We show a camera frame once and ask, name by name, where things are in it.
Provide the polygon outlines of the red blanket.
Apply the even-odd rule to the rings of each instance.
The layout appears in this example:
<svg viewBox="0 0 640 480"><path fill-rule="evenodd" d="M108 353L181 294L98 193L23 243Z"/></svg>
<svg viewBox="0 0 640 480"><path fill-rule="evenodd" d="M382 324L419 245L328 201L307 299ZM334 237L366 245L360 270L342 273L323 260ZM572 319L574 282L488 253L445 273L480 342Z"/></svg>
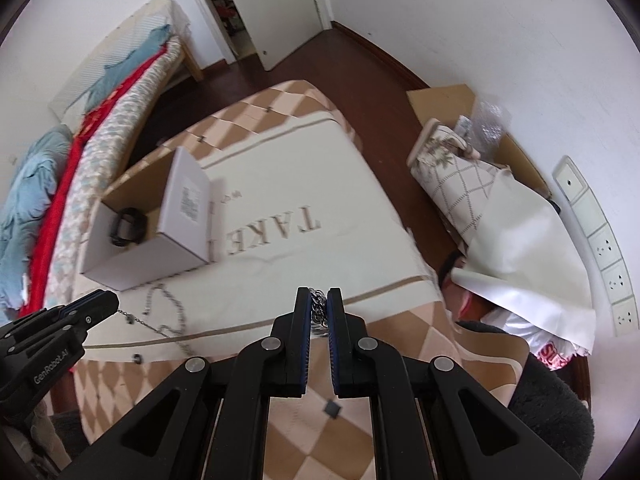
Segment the red blanket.
<svg viewBox="0 0 640 480"><path fill-rule="evenodd" d="M73 177L79 165L82 152L86 144L96 133L99 126L104 122L107 115L116 105L117 101L142 77L152 64L164 55L168 50L165 42L156 53L141 63L123 82L121 82L112 93L96 108L90 110L82 121L80 131L74 137L70 154L67 157L67 164L63 171L62 178L58 182L58 188L53 195L51 205L44 216L34 252L30 263L29 288L27 299L23 307L18 310L18 316L24 318L43 308L44 292L48 281L48 273L53 257L58 230L62 222L65 204Z"/></svg>

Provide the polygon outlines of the brown cardboard sheet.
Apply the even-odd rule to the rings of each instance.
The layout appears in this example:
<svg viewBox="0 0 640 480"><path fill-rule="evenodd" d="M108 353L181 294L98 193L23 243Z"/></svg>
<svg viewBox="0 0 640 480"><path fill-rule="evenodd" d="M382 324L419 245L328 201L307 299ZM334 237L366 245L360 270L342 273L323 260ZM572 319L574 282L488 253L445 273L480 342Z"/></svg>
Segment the brown cardboard sheet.
<svg viewBox="0 0 640 480"><path fill-rule="evenodd" d="M429 119L438 119L458 130L482 159L508 166L516 180L550 200L551 192L542 174L506 132L506 112L498 104L479 99L466 84L410 90L407 96L422 126Z"/></svg>

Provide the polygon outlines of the light blue duvet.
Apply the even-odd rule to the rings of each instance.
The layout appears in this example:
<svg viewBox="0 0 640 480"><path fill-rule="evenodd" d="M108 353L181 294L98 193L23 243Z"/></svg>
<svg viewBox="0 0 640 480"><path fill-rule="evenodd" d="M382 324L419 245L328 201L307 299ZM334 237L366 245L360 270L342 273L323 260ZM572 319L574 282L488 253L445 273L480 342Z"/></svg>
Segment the light blue duvet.
<svg viewBox="0 0 640 480"><path fill-rule="evenodd" d="M15 318L26 301L26 283L40 226L62 178L73 133L57 125L32 144L1 208L1 314Z"/></svg>

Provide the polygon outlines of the white cardboard box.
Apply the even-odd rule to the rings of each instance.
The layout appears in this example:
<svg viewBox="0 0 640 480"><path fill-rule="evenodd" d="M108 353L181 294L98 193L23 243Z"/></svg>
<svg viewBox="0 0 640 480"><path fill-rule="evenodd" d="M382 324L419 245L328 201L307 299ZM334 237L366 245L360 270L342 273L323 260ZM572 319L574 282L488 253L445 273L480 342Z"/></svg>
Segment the white cardboard box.
<svg viewBox="0 0 640 480"><path fill-rule="evenodd" d="M94 214L79 273L122 292L209 263L209 180L185 149L160 156L105 192ZM112 223L124 208L148 218L140 244L115 247Z"/></svg>

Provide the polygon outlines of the black smart watch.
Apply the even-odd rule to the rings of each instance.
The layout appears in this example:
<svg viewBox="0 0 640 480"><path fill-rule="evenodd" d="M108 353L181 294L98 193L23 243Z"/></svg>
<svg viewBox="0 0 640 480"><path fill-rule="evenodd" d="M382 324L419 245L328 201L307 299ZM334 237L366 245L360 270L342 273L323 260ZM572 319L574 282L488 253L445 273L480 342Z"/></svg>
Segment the black smart watch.
<svg viewBox="0 0 640 480"><path fill-rule="evenodd" d="M110 241L115 247L140 244L146 235L148 218L134 207L124 208L116 214L110 229Z"/></svg>

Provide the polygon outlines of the black fuzzy stool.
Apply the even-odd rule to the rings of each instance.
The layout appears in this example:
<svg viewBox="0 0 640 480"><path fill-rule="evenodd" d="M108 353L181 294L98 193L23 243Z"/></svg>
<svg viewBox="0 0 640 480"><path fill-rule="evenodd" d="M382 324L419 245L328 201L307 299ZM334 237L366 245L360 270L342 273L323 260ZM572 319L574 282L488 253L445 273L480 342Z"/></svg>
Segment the black fuzzy stool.
<svg viewBox="0 0 640 480"><path fill-rule="evenodd" d="M480 348L500 359L487 370L479 362L469 362L466 371L583 474L593 446L594 423L578 396L529 352L524 339L480 321L458 325L463 333L478 333Z"/></svg>

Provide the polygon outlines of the checkered bed sheet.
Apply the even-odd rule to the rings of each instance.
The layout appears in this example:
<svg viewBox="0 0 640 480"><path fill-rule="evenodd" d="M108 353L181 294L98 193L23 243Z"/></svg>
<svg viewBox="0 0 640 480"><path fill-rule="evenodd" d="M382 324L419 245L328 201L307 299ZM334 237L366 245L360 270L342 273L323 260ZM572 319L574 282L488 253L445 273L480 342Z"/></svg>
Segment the checkered bed sheet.
<svg viewBox="0 0 640 480"><path fill-rule="evenodd" d="M80 243L88 232L93 208L120 173L134 136L140 132L182 57L180 39L176 35L170 36L153 56L86 116L82 130L89 137L70 178L58 222L43 289L46 308L66 304L72 298Z"/></svg>

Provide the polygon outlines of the cream patterned cloth bag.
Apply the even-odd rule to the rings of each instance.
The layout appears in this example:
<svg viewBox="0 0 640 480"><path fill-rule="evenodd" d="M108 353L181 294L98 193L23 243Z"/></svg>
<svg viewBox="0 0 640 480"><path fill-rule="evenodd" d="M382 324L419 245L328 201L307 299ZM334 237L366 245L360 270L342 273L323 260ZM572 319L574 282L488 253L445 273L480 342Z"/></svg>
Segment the cream patterned cloth bag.
<svg viewBox="0 0 640 480"><path fill-rule="evenodd" d="M596 336L587 270L552 205L436 119L407 160L465 246L450 280L489 302L483 323L523 338L552 370Z"/></svg>

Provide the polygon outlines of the clear plastic bag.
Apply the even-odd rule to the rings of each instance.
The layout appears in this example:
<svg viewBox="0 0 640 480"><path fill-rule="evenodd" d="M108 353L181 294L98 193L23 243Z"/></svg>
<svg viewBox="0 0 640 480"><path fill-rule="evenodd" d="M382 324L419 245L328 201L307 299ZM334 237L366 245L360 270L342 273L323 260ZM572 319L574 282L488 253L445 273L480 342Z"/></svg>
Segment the clear plastic bag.
<svg viewBox="0 0 640 480"><path fill-rule="evenodd" d="M495 158L502 137L509 130L512 114L499 102L477 98L471 112L469 140L480 153L480 158L490 162Z"/></svg>

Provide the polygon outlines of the cream checkered tablecloth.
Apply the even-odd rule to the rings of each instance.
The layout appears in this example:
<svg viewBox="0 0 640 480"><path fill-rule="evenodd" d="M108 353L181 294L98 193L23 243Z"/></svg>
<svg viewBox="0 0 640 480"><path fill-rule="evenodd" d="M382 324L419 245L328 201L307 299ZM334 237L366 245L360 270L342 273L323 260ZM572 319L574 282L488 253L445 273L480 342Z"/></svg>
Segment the cream checkered tablecloth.
<svg viewBox="0 0 640 480"><path fill-rule="evenodd" d="M176 148L209 180L209 263L116 290L119 312L91 331L76 367L90 445L189 356L221 361L265 337L302 286L341 289L347 310L410 358L449 356L465 371L500 361L452 322L354 130L302 80L201 120L117 177L93 208L70 300L102 286L79 270L105 192Z"/></svg>

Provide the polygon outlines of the white power strip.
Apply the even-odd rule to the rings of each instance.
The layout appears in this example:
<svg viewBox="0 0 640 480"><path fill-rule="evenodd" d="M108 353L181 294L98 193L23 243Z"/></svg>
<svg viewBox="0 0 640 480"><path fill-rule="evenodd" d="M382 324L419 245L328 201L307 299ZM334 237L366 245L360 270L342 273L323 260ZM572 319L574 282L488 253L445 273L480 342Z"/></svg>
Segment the white power strip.
<svg viewBox="0 0 640 480"><path fill-rule="evenodd" d="M639 329L636 296L620 245L597 197L570 156L561 158L552 176L570 204L596 260L611 305L615 335L636 332Z"/></svg>

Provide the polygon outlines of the white door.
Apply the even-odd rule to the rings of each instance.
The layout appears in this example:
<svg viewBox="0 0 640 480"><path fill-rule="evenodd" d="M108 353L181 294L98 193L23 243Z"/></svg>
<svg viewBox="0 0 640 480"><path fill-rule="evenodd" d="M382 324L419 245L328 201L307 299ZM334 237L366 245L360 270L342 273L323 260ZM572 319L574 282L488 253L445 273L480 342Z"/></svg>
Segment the white door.
<svg viewBox="0 0 640 480"><path fill-rule="evenodd" d="M233 1L265 70L322 32L314 0Z"/></svg>

